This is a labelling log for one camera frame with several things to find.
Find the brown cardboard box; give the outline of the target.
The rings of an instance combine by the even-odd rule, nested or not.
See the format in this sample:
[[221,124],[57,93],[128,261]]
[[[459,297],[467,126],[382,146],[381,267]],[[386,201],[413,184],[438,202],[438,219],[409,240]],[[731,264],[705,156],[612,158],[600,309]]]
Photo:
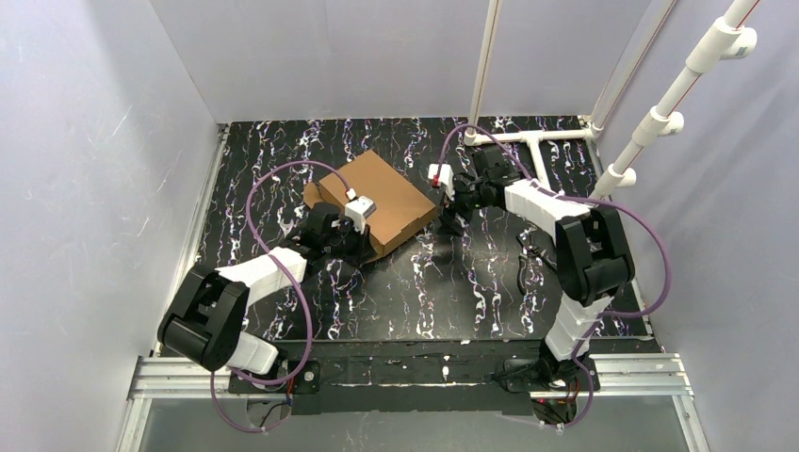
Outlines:
[[437,206],[391,165],[372,151],[338,170],[359,196],[375,204],[367,218],[370,245],[379,260],[420,232],[437,216]]

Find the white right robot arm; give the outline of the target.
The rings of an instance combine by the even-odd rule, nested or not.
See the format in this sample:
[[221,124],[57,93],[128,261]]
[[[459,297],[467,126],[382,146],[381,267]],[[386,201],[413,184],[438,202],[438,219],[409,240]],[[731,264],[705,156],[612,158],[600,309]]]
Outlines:
[[500,208],[546,233],[555,251],[562,301],[545,338],[544,354],[559,363],[582,356],[586,334],[617,292],[634,275],[634,264],[618,212],[568,201],[543,187],[503,149],[472,155],[472,173],[432,165],[429,179],[445,189],[443,234],[460,235],[475,211]]

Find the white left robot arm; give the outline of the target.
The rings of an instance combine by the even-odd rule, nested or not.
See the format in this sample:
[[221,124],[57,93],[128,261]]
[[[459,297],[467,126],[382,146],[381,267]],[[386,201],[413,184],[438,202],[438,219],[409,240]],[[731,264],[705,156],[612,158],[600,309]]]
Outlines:
[[363,264],[373,254],[367,225],[373,210],[366,198],[343,209],[318,202],[266,254],[234,266],[192,267],[162,317],[158,341],[208,371],[227,366],[267,375],[279,351],[243,330],[247,309],[301,283],[329,259]]

